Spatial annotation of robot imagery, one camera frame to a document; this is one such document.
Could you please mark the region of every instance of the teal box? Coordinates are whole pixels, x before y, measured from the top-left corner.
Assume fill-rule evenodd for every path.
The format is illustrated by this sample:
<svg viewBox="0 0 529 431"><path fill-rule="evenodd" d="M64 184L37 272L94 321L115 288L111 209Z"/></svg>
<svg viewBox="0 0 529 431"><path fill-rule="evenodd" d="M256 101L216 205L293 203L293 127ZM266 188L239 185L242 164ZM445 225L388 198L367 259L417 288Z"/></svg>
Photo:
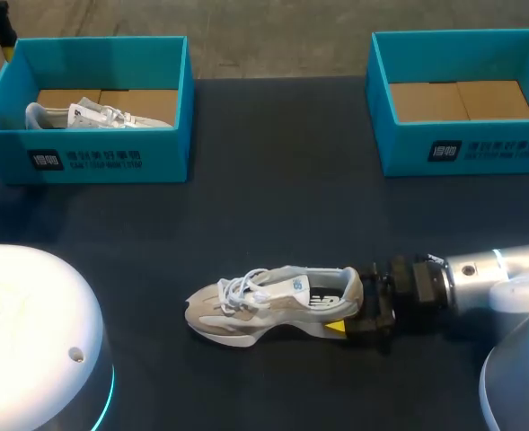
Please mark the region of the teal box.
<svg viewBox="0 0 529 431"><path fill-rule="evenodd" d="M517 80L529 104L529 30L377 32L366 97L386 176L529 172L529 119L401 123L389 84Z"/></svg>
<svg viewBox="0 0 529 431"><path fill-rule="evenodd" d="M24 130L25 109L42 89L178 90L174 127ZM185 37L19 40L0 72L0 177L7 184L183 182L193 102ZM38 155L50 166L37 166Z"/></svg>

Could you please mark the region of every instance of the shoe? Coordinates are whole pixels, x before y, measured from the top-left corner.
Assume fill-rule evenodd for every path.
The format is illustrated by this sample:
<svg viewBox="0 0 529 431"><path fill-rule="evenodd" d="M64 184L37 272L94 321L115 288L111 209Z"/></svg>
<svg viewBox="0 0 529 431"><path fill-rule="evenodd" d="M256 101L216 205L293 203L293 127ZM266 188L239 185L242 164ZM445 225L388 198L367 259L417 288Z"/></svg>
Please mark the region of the shoe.
<svg viewBox="0 0 529 431"><path fill-rule="evenodd" d="M25 112L27 129L43 128L171 128L157 119L146 119L122 113L111 106L102 106L83 97L68 109L44 108L30 103Z"/></svg>
<svg viewBox="0 0 529 431"><path fill-rule="evenodd" d="M356 315L363 300L362 282L353 268L254 269L197 291L187 300L184 317L198 334L233 347L252 346L278 325L344 339L330 325Z"/></svg>

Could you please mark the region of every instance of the concrete floor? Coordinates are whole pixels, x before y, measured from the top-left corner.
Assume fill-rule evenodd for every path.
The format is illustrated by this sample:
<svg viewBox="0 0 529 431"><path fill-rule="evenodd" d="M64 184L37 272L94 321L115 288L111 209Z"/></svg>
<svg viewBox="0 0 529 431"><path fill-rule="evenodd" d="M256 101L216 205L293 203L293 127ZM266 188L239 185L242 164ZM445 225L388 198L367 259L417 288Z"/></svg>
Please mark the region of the concrete floor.
<svg viewBox="0 0 529 431"><path fill-rule="evenodd" d="M20 37L187 35L196 77L362 75L372 31L529 27L529 0L9 0ZM0 51L0 67L3 59Z"/></svg>

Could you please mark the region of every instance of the blue light ring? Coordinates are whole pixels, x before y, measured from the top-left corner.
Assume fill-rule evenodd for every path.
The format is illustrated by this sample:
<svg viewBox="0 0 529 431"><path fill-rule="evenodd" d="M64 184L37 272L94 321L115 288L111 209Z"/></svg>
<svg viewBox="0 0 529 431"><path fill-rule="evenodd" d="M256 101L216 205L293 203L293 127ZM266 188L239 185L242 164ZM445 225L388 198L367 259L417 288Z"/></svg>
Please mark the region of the blue light ring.
<svg viewBox="0 0 529 431"><path fill-rule="evenodd" d="M109 409L110 400L112 400L113 391L114 391L114 366L112 367L112 382L110 383L109 398L106 400L106 404L104 405L104 409L102 410L99 420L96 421L96 424L94 424L94 427L91 429L91 431L96 431L96 429L101 425L101 422L104 419L104 416L106 415L106 411Z"/></svg>

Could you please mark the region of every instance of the yellow tag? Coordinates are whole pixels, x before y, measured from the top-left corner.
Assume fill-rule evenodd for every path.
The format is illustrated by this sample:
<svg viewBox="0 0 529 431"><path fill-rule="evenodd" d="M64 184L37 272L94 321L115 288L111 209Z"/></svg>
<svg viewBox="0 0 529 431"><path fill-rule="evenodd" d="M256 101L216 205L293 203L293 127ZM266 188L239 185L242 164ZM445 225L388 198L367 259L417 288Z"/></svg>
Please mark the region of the yellow tag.
<svg viewBox="0 0 529 431"><path fill-rule="evenodd" d="M333 323L328 323L325 326L326 328L330 328L331 330L346 333L346 325L344 325L344 321L335 321Z"/></svg>

